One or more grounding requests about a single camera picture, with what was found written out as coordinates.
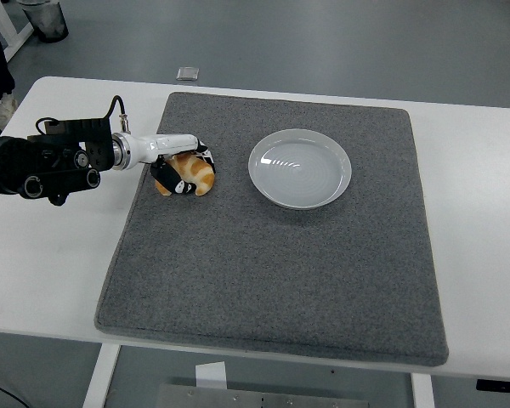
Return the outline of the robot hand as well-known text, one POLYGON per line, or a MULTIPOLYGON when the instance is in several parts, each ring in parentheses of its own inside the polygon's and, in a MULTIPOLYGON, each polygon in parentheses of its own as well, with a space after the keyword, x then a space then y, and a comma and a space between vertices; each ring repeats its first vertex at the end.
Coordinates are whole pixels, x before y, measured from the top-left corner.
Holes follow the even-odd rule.
POLYGON ((215 182, 215 165, 208 147, 191 134, 157 134, 135 139, 136 162, 150 165, 150 175, 163 196, 204 196, 215 182))

